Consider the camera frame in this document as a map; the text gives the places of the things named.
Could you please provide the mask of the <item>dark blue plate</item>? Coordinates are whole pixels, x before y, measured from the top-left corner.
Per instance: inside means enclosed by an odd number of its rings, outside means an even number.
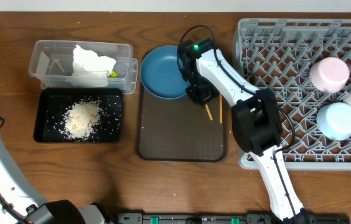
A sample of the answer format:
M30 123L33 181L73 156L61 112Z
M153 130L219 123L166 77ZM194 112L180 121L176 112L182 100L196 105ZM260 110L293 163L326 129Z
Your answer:
M177 46L165 45L151 50L141 64L141 83L152 95L167 100L186 95L189 82L182 79L177 65Z

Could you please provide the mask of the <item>yellow green snack wrapper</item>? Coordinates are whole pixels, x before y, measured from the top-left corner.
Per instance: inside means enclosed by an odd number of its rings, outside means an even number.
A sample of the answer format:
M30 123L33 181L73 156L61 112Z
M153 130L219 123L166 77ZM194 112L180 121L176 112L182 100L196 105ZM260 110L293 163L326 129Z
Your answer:
M108 78L117 78L118 74L114 71L111 71L110 74L108 75Z

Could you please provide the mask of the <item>white napkin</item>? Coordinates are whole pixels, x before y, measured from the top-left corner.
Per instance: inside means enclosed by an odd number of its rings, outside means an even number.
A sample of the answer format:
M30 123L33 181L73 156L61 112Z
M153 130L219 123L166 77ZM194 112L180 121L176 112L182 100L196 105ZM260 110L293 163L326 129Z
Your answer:
M98 56L96 52L76 45L73 50L73 73L70 83L84 88L106 87L108 79L113 78L115 65L115 59Z

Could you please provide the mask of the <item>rice leftovers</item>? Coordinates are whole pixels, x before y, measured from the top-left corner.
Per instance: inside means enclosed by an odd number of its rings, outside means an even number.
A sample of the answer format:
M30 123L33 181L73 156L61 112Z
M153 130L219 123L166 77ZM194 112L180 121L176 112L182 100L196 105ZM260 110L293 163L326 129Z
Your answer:
M43 142L116 142L123 101L110 96L52 96L45 110Z

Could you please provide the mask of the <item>pink white bowl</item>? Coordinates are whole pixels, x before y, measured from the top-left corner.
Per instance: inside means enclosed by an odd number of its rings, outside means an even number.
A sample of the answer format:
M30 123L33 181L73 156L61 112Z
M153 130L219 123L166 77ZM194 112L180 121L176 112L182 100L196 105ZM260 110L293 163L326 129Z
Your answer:
M350 72L348 65L336 57L327 57L315 63L309 76L312 84L320 91L335 93L343 89Z

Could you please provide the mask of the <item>light blue bowl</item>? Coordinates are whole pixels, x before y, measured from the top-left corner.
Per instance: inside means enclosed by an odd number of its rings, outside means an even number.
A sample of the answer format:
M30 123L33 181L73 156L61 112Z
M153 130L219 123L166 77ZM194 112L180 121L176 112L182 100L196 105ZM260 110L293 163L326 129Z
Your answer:
M316 123L325 137L346 140L351 137L351 106L342 102L323 106L317 113Z

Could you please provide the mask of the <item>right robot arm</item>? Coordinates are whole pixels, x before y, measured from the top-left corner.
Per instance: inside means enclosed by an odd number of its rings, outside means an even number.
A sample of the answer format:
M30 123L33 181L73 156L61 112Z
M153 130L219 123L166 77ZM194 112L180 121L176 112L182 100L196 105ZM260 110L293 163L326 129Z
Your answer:
M190 83L186 94L197 105L222 95L232 109L232 133L242 151L257 163L269 195L272 213L284 223L305 223L307 213L287 172L282 145L285 112L274 92L252 85L223 58L213 39L181 40L177 65Z

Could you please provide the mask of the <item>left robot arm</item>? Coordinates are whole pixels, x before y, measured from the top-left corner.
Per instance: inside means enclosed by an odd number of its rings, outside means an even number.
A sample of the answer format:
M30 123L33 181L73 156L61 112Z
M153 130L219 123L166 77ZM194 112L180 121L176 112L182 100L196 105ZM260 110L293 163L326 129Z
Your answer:
M109 222L95 204L78 209L68 200L48 202L25 178L0 137L0 223Z

